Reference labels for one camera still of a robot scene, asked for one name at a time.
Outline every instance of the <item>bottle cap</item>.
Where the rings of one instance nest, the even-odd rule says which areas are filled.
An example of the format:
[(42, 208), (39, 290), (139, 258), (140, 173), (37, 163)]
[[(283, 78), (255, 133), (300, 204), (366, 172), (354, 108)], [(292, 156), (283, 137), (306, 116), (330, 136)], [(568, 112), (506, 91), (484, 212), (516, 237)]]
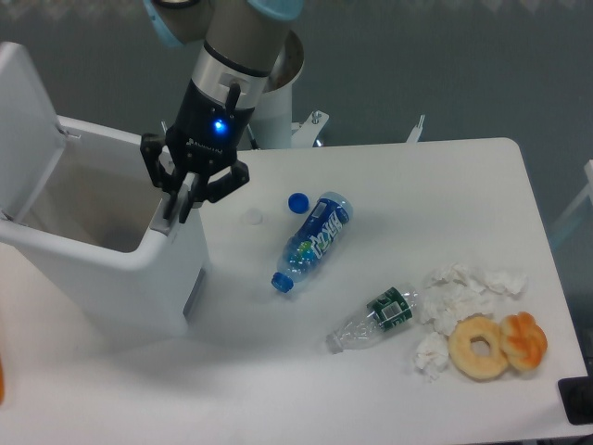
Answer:
[(344, 351), (344, 346), (342, 346), (342, 342), (337, 337), (336, 334), (330, 334), (325, 338), (325, 344), (327, 345), (327, 349), (332, 352), (332, 354), (339, 354), (340, 352)]
[(309, 210), (309, 198), (304, 193), (293, 193), (288, 198), (288, 208), (294, 213), (305, 213)]
[(293, 288), (295, 283), (290, 277), (284, 275), (283, 273), (277, 272), (271, 278), (271, 285), (279, 291), (287, 293), (290, 289)]

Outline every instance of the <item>bin opening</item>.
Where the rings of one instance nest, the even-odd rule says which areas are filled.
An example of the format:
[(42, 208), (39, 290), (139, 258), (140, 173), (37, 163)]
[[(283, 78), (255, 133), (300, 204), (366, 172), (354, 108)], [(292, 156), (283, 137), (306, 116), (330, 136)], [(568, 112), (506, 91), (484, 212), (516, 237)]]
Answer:
[[(122, 164), (129, 159), (104, 150), (105, 156), (111, 155), (114, 168), (110, 169), (106, 163), (89, 163), (84, 151), (80, 145), (67, 145), (22, 223), (93, 246), (132, 252), (140, 245), (161, 194), (147, 174), (122, 174)], [(138, 170), (129, 167), (131, 172)]]

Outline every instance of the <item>white tissue paper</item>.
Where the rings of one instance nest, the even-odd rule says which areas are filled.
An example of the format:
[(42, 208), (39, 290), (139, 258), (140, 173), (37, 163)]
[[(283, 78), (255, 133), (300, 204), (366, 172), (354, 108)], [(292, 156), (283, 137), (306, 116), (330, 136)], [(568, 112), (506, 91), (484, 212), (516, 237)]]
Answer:
[(488, 289), (500, 295), (518, 297), (527, 288), (527, 275), (510, 271), (484, 271), (456, 262), (439, 267), (426, 278), (426, 287), (447, 283), (458, 283), (480, 294)]
[(429, 334), (418, 345), (414, 364), (429, 381), (437, 380), (448, 364), (447, 339), (437, 332)]
[(465, 286), (454, 286), (436, 295), (426, 295), (420, 310), (420, 322), (433, 323), (436, 332), (450, 336), (461, 320), (472, 315), (494, 313), (494, 300)]

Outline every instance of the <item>clear plastic bottle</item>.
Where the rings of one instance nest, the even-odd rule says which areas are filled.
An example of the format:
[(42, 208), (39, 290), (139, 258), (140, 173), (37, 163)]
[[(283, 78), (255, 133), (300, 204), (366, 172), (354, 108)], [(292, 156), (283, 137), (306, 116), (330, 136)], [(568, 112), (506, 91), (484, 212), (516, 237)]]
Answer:
[(385, 333), (415, 315), (418, 292), (409, 284), (391, 287), (354, 312), (325, 342), (333, 354), (363, 350), (385, 338)]
[(352, 205), (336, 192), (320, 196), (298, 232), (284, 247), (271, 284), (287, 293), (317, 268), (342, 228), (352, 219)]

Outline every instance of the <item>trash bin lid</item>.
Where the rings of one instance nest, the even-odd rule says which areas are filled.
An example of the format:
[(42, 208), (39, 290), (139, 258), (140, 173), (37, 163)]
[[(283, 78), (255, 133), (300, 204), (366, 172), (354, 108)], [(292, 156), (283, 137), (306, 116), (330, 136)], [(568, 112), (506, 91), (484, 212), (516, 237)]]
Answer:
[(0, 218), (19, 223), (56, 167), (66, 136), (20, 44), (0, 44)]

